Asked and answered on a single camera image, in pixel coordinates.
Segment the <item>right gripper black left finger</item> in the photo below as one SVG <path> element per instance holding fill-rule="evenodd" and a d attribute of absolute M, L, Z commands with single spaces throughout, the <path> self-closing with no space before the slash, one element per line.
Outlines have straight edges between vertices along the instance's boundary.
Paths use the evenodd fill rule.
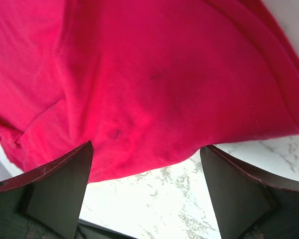
<path fill-rule="evenodd" d="M 73 239 L 89 179 L 86 142 L 28 172 L 0 181 L 0 239 Z"/>

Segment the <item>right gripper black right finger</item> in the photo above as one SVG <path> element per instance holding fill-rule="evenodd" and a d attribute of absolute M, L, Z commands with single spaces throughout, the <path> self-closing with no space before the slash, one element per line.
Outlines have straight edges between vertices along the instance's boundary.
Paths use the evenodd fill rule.
<path fill-rule="evenodd" d="M 223 239 L 299 239 L 299 181 L 215 146 L 201 148 L 200 159 Z"/>

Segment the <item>crimson pink t-shirt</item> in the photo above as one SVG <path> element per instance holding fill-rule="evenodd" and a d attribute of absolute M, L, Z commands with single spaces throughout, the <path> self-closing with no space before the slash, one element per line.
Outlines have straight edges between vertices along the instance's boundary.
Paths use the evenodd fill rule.
<path fill-rule="evenodd" d="M 299 134 L 299 58 L 260 0 L 0 0 L 0 144 L 90 182 Z"/>

